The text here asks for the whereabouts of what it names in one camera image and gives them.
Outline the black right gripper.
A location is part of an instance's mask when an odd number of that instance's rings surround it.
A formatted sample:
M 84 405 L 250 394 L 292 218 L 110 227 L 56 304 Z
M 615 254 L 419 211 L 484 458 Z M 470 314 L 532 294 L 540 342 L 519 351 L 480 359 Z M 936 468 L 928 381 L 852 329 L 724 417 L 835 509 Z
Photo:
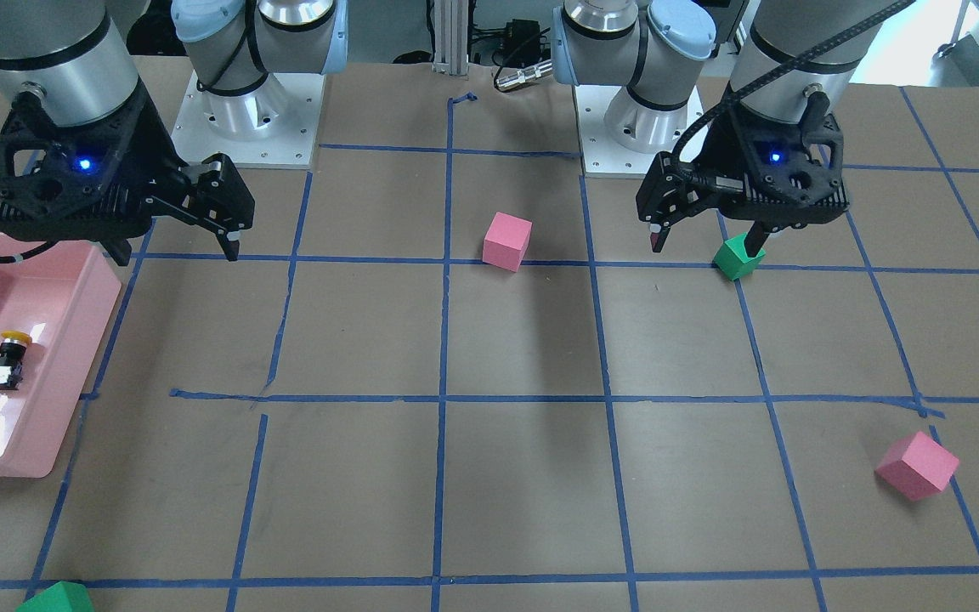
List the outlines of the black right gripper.
M 0 231 L 17 241 L 97 241 L 119 264 L 155 216 L 213 233 L 240 259 L 255 197 L 225 152 L 185 166 L 146 86 L 111 115 L 57 127 L 31 90 L 17 93 L 0 133 Z

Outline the green cube near left arm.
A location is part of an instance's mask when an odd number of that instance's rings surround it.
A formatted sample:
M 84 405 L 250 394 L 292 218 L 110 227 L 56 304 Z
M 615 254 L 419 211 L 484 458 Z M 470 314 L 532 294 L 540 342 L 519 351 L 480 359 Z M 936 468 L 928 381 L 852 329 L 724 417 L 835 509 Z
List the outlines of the green cube near left arm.
M 712 258 L 712 266 L 729 281 L 737 281 L 751 274 L 766 256 L 765 248 L 749 255 L 746 249 L 747 233 L 738 234 L 725 240 Z

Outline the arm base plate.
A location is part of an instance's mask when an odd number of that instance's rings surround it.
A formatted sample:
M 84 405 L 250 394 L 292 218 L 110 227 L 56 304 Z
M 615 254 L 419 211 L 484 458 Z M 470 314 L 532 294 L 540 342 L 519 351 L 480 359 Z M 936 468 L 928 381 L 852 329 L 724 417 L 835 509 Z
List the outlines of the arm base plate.
M 584 172 L 594 178 L 642 177 L 657 152 L 672 151 L 688 125 L 703 115 L 699 90 L 684 107 L 654 110 L 625 87 L 574 87 Z
M 326 78 L 279 73 L 240 96 L 201 92 L 194 76 L 171 129 L 191 164 L 225 154 L 238 169 L 309 170 L 314 162 Z

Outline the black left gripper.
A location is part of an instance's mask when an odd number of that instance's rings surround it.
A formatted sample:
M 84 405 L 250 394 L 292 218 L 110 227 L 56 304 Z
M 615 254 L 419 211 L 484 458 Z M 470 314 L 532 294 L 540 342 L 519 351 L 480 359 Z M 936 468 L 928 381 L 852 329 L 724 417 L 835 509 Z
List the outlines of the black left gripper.
M 663 251 L 673 224 L 710 207 L 754 221 L 744 237 L 749 258 L 761 254 L 777 226 L 838 219 L 851 205 L 843 148 L 843 132 L 829 110 L 808 110 L 800 122 L 784 123 L 732 107 L 712 122 L 693 161 L 658 152 L 650 163 L 636 194 L 650 249 Z

